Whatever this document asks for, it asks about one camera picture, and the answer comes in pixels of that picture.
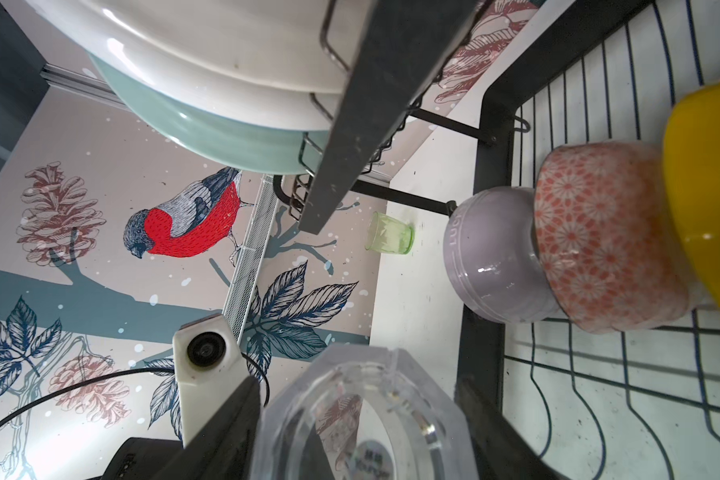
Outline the clear glass cup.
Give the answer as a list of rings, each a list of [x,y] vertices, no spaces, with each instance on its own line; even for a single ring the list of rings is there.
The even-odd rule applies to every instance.
[[[332,345],[264,409],[252,479],[475,479],[466,417],[403,349]]]

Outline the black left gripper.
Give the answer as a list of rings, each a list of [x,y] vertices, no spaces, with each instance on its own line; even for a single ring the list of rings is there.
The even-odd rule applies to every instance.
[[[182,450],[178,440],[129,438],[117,450],[100,479],[151,479]]]

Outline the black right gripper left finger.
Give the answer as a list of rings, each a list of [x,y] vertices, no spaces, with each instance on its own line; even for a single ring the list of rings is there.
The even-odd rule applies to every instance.
[[[158,480],[248,479],[260,414],[260,385],[249,376],[188,446],[154,477]]]

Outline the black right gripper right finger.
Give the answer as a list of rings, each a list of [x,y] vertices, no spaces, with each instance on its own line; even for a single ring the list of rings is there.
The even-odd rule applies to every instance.
[[[565,479],[544,463],[470,378],[456,382],[480,479]]]

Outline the green glass cup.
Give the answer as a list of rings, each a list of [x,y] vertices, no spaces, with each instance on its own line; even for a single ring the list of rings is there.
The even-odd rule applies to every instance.
[[[371,218],[365,249],[385,254],[408,254],[414,243],[414,228],[380,212]]]

